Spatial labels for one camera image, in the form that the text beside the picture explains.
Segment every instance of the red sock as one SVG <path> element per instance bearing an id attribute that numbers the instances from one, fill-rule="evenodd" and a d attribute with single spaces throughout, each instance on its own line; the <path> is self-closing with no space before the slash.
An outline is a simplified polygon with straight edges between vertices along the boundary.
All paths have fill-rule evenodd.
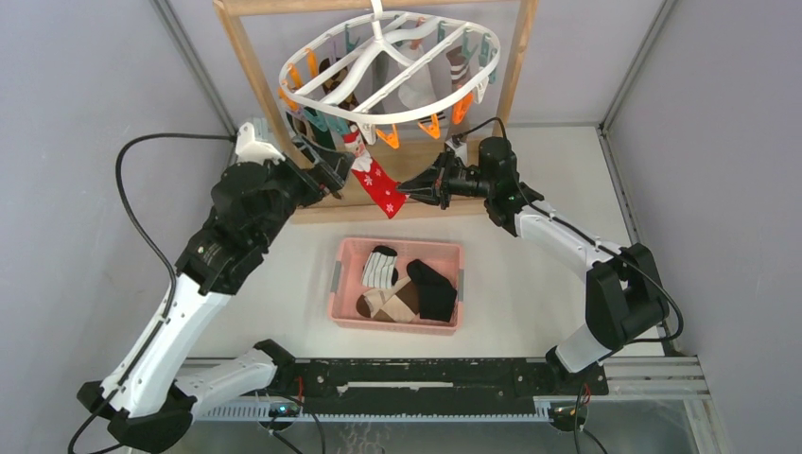
<path id="1" fill-rule="evenodd" d="M 395 190 L 397 182 L 388 177 L 384 169 L 371 157 L 358 130 L 342 136 L 342 139 L 346 149 L 357 156 L 354 165 L 351 166 L 351 173 L 357 177 L 365 192 L 371 196 L 387 218 L 392 219 L 407 201 L 407 195 Z"/>

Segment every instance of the table surface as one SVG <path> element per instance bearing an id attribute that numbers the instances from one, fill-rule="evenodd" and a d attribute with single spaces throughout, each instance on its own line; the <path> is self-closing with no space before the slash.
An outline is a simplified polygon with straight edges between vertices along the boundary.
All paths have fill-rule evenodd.
<path id="1" fill-rule="evenodd" d="M 508 131 L 521 181 L 572 222 L 629 244 L 593 128 Z M 429 163 L 421 163 L 421 168 Z M 464 318 L 450 337 L 340 328 L 326 315 L 337 249 L 348 236 L 459 242 Z M 236 357 L 273 339 L 296 358 L 542 357 L 584 322 L 584 286 L 536 244 L 486 216 L 293 225 L 200 335 L 190 357 Z M 655 328 L 643 337 L 657 337 Z M 663 356 L 659 344 L 619 356 Z"/>

